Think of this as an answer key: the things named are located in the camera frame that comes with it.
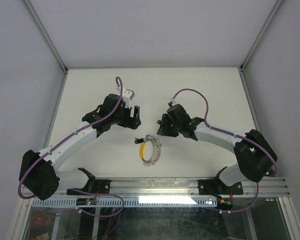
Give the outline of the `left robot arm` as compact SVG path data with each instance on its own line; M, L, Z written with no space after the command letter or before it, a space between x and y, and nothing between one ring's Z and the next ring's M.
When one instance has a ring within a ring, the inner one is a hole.
M77 150L118 125L132 130L141 125L140 107L127 107L126 101L109 94L95 110L87 113L61 144L53 144L38 152L28 150L22 157L19 181L40 200L66 190L74 195L95 191L95 176L83 167L60 171L59 168Z

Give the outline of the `silver key with black tag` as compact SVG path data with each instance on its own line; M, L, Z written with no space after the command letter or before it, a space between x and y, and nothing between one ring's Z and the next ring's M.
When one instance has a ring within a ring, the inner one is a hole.
M136 141L140 140L141 141L141 140L144 140L144 138L142 138L142 137L141 138L134 138L134 140L136 140Z

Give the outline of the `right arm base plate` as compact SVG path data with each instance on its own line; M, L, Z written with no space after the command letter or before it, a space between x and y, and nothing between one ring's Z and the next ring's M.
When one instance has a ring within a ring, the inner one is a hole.
M221 198L221 195L243 195L243 187L241 182L237 182L231 186L226 186L221 181L215 179L199 179L198 192L199 195L211 195Z

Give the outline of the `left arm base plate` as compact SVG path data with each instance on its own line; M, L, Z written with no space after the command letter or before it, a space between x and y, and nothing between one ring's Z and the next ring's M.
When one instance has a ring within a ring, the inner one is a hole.
M110 179L97 178L94 181L89 180L83 188L71 188L66 190L69 196L79 195L81 192L96 194L109 194L112 181Z

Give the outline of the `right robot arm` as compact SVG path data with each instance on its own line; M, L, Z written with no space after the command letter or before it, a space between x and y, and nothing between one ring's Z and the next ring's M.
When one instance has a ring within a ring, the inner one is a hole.
M235 164L223 167L212 179L199 183L202 195L220 198L245 180L259 183L278 160L258 130L252 129L244 136L223 130L209 125L204 118L191 118L180 104L171 105L157 123L157 134L160 136L176 138L182 135L187 139L216 145L235 155Z

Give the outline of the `large steel keyring yellow handle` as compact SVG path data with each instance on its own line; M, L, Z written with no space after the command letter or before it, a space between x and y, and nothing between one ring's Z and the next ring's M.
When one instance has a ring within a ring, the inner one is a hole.
M155 165L161 156L162 145L158 138L144 138L139 148L139 157L143 165L150 167Z

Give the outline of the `black key tag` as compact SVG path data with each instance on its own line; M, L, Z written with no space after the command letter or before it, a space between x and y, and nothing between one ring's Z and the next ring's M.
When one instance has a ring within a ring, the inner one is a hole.
M135 143L135 144L142 144L142 143L144 143L144 142L145 142L145 139L144 139L144 138L137 138L137 139L134 140L134 143Z

